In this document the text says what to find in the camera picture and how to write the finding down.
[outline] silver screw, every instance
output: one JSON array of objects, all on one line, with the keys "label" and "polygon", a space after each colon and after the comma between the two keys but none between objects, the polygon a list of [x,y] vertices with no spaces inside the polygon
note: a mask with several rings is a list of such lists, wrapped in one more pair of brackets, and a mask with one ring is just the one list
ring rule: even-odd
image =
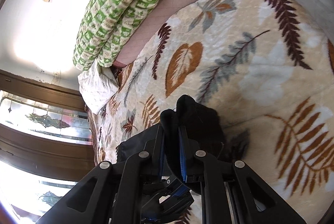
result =
[{"label": "silver screw", "polygon": [[146,151],[139,152],[139,157],[140,158],[146,158],[146,157],[148,157],[148,155],[150,155],[150,154]]},{"label": "silver screw", "polygon": [[198,150],[198,151],[196,151],[196,155],[198,157],[204,157],[206,155],[206,152],[203,151],[203,150]]},{"label": "silver screw", "polygon": [[243,161],[236,161],[234,165],[236,167],[243,168],[245,166],[245,163]]},{"label": "silver screw", "polygon": [[107,169],[109,166],[110,166],[110,164],[108,162],[100,163],[100,168],[102,168],[102,169]]}]

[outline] leaf-patterned blanket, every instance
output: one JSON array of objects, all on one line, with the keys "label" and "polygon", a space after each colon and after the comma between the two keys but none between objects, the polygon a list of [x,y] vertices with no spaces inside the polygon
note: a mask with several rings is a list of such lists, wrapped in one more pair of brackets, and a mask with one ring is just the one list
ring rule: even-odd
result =
[{"label": "leaf-patterned blanket", "polygon": [[[99,160],[115,162],[120,142],[188,94],[218,112],[227,138],[248,131],[245,161],[317,223],[334,198],[333,59],[293,0],[199,0],[119,76],[119,92],[95,117]],[[201,222],[195,199],[181,222]]]}]

